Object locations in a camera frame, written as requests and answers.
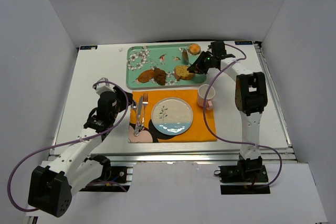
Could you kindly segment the metal cake server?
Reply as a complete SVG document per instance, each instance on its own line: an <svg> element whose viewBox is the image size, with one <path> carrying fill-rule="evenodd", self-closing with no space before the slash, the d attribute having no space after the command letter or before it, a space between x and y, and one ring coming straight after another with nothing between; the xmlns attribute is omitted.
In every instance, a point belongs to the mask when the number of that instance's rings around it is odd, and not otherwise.
<svg viewBox="0 0 336 224"><path fill-rule="evenodd" d="M183 51L182 51L182 57L183 57L183 60L190 66L191 63L189 61L188 53L187 53L186 49L183 49Z"/></svg>

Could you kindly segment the small round bun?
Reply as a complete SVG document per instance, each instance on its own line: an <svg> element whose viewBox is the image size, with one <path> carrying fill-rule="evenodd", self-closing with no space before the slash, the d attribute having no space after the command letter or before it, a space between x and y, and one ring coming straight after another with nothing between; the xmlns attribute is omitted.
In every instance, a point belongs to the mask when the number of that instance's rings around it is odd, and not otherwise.
<svg viewBox="0 0 336 224"><path fill-rule="evenodd" d="M199 44L191 44L188 50L191 54L197 55L201 52L201 47Z"/></svg>

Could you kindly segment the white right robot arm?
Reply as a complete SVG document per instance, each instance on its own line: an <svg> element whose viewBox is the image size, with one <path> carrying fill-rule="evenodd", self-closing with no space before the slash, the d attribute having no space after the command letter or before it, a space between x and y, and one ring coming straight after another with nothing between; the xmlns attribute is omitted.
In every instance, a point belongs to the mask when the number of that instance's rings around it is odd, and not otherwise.
<svg viewBox="0 0 336 224"><path fill-rule="evenodd" d="M234 98L242 122L242 145L236 167L227 168L222 174L248 181L254 179L263 166L259 148L259 128L268 97L264 73L247 69L240 63L246 59L246 55L243 56L238 59L227 53L225 43L218 40L210 44L208 51L201 52L187 70L194 74L207 74L210 68L215 68L235 81Z"/></svg>

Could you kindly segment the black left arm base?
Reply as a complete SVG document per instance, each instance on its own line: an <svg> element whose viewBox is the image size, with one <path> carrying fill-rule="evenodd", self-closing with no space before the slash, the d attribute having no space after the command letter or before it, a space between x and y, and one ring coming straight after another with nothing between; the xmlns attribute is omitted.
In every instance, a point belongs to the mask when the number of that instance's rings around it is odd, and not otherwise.
<svg viewBox="0 0 336 224"><path fill-rule="evenodd" d="M129 167L112 165L111 161L103 155L93 154L84 159L84 163L93 161L93 164L99 164L102 167L101 175L92 180L80 191L82 192L103 192L103 193L126 193L130 185L130 179L127 176Z"/></svg>

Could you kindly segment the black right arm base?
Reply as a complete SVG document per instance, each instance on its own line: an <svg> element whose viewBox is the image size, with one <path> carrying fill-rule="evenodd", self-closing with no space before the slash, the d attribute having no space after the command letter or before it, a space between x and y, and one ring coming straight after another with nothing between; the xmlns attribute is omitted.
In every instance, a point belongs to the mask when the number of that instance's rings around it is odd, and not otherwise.
<svg viewBox="0 0 336 224"><path fill-rule="evenodd" d="M236 165L220 166L214 171L220 180L222 195L270 194L268 175L263 159L239 158Z"/></svg>

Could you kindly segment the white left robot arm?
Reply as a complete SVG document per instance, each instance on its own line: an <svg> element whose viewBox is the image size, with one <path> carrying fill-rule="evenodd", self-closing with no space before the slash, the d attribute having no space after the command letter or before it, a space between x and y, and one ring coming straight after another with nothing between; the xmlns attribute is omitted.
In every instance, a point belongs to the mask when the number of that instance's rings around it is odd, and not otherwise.
<svg viewBox="0 0 336 224"><path fill-rule="evenodd" d="M101 78L93 85L99 96L78 136L46 166L37 166L31 176L28 204L55 217L69 208L73 196L95 179L107 179L111 172L110 160L92 154L119 124L117 116L125 114L133 102L133 95Z"/></svg>

